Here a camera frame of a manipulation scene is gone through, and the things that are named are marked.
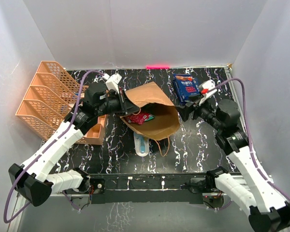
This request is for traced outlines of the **brown paper bag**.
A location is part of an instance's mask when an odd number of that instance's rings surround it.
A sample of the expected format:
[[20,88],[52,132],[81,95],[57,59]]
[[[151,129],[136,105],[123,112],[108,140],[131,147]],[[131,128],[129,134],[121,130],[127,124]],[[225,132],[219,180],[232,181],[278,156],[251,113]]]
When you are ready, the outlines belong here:
[[178,131],[180,123],[175,105],[155,82],[135,87],[125,93],[128,99],[139,107],[131,116],[140,116],[142,112],[154,116],[152,120],[141,125],[129,123],[126,117],[122,116],[120,119],[132,131],[155,142],[169,140],[170,136]]

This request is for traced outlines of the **blue burts chips packet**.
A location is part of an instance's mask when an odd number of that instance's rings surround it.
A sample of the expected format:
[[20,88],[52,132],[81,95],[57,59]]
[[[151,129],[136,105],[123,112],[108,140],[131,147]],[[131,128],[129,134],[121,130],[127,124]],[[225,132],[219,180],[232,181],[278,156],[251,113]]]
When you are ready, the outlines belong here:
[[200,95],[198,81],[190,74],[173,74],[173,80],[177,82],[185,103],[190,96]]

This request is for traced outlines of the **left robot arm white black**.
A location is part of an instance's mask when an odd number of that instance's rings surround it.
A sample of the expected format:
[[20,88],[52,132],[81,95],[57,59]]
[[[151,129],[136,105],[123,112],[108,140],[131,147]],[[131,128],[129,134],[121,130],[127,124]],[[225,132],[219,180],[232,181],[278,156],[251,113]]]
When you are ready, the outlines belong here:
[[21,165],[14,163],[10,166],[8,173],[13,189],[33,206],[40,206],[55,192],[68,189],[76,189],[80,193],[88,191],[90,181],[85,172],[72,170],[50,174],[50,171],[98,123],[100,116],[127,116],[139,110],[122,88],[107,89],[104,84],[90,85],[50,139]]

